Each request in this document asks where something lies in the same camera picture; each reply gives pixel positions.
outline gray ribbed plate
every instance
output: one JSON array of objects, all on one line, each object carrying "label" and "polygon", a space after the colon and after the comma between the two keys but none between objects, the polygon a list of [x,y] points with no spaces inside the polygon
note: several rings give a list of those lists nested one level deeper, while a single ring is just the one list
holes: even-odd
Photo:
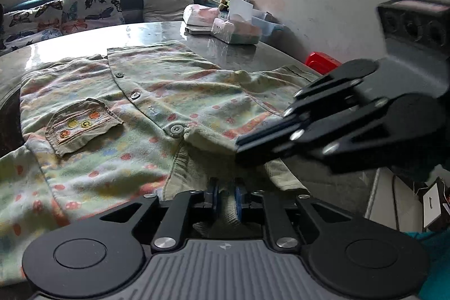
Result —
[{"label": "gray ribbed plate", "polygon": [[[175,253],[157,254],[129,287],[107,300],[338,300],[316,283],[292,254],[262,240],[189,240]],[[38,296],[35,300],[44,300]]]}]

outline sleeve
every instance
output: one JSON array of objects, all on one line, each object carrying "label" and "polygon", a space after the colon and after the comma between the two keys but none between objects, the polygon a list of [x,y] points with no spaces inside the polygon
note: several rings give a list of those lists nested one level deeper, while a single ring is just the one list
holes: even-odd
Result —
[{"label": "sleeve", "polygon": [[67,224],[26,146],[0,158],[0,286],[23,281],[22,255],[28,244]]}]

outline orange butterfly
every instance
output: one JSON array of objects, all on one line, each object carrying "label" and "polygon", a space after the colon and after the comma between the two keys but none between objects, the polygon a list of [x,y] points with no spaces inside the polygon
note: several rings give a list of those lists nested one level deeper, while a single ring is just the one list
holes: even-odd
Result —
[{"label": "orange butterfly", "polygon": [[55,18],[54,20],[49,20],[48,22],[39,22],[37,25],[37,30],[42,31],[45,29],[59,29],[59,20]]},{"label": "orange butterfly", "polygon": [[78,28],[84,28],[87,29],[87,24],[86,22],[84,22],[84,20],[76,20],[73,23],[65,23],[64,26],[62,27],[63,31],[67,32],[67,33],[73,33],[73,32],[78,32],[80,31]]}]

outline pillow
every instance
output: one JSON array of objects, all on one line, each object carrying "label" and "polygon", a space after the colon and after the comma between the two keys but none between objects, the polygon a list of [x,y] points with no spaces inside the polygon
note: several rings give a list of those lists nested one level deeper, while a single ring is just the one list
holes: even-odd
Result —
[{"label": "pillow", "polygon": [[124,24],[120,0],[61,0],[63,35]]},{"label": "pillow", "polygon": [[62,36],[62,2],[53,1],[3,15],[0,56],[33,43]]},{"label": "pillow", "polygon": [[144,22],[182,21],[185,8],[194,0],[143,0]]}]

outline plastic packaging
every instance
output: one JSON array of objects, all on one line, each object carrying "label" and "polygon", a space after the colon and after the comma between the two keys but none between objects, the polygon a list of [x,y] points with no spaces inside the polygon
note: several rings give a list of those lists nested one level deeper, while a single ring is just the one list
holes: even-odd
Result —
[{"label": "plastic packaging", "polygon": [[251,18],[251,24],[254,26],[258,26],[261,29],[261,31],[262,31],[261,41],[262,42],[268,41],[269,37],[272,35],[272,32],[282,30],[284,28],[284,24],[264,21],[255,16],[253,16]]},{"label": "plastic packaging", "polygon": [[211,34],[226,43],[256,45],[261,38],[261,29],[247,22],[214,20]]},{"label": "plastic packaging", "polygon": [[193,26],[212,26],[216,17],[219,17],[218,8],[201,6],[200,4],[188,5],[183,14],[186,24]]}]

